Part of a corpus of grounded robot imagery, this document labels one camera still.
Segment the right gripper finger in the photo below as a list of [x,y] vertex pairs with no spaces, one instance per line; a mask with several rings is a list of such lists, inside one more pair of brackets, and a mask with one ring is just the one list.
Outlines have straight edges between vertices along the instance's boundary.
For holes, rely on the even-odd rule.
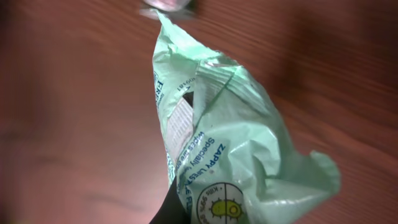
[[174,178],[159,211],[150,224],[190,224],[190,217],[186,213],[178,195],[177,178]]

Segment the teal wet wipes pack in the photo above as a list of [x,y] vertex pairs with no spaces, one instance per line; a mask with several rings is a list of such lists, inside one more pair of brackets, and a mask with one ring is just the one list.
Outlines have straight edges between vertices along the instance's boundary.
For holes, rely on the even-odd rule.
[[192,223],[292,223],[339,192],[336,164],[294,148],[242,65],[158,18],[155,102],[169,182]]

